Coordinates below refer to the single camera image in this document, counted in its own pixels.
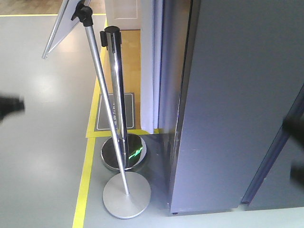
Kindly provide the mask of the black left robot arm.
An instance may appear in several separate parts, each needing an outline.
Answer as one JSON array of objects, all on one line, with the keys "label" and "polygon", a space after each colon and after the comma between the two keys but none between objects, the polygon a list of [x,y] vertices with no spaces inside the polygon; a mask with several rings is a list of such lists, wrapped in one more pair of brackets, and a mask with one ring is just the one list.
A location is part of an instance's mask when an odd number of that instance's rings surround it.
[{"label": "black left robot arm", "polygon": [[0,95],[0,122],[3,122],[8,115],[24,111],[24,99],[18,96]]}]

